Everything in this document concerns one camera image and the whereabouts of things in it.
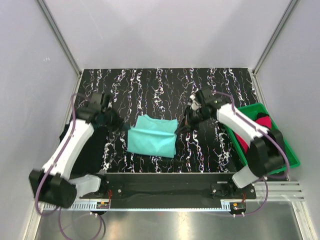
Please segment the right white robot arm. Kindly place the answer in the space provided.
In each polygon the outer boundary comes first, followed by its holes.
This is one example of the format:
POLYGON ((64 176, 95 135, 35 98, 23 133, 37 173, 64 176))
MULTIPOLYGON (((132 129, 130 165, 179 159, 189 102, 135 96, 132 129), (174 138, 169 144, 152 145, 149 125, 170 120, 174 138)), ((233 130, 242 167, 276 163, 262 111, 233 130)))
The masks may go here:
POLYGON ((248 146, 246 166, 236 172, 232 176, 233 182, 227 185, 230 197, 239 198, 244 194, 246 186, 263 179, 282 166, 286 166, 284 175, 288 175, 290 163, 282 133, 257 124, 237 110, 232 103, 211 103, 201 107, 196 107, 194 103, 188 105, 175 133, 179 135, 192 132, 199 123, 208 119, 216 119, 230 128, 248 146))

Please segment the turquoise t shirt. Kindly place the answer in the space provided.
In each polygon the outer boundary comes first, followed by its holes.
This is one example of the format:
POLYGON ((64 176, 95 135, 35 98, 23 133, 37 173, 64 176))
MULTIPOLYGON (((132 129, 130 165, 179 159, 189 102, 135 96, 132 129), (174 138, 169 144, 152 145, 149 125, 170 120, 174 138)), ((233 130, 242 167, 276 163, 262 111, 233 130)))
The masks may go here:
POLYGON ((140 115, 135 126, 128 130, 127 151, 138 155, 173 158, 176 155, 177 128, 177 119, 155 119, 146 114, 140 115))

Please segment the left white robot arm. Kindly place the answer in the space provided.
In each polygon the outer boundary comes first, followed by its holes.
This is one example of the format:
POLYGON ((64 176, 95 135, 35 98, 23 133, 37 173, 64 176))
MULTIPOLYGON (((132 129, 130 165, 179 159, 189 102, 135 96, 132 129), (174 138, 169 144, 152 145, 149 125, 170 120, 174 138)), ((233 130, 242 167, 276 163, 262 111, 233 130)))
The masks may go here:
POLYGON ((109 127, 113 132, 130 129, 114 109, 106 113, 94 113, 89 119, 79 119, 73 112, 69 129, 52 157, 41 170, 33 169, 29 174, 34 206, 38 214, 44 215, 39 207, 40 202, 67 209, 76 199, 87 194, 92 193, 97 198, 103 198, 108 193, 107 184, 97 173, 70 178, 79 154, 95 132, 95 117, 98 118, 98 126, 109 127))

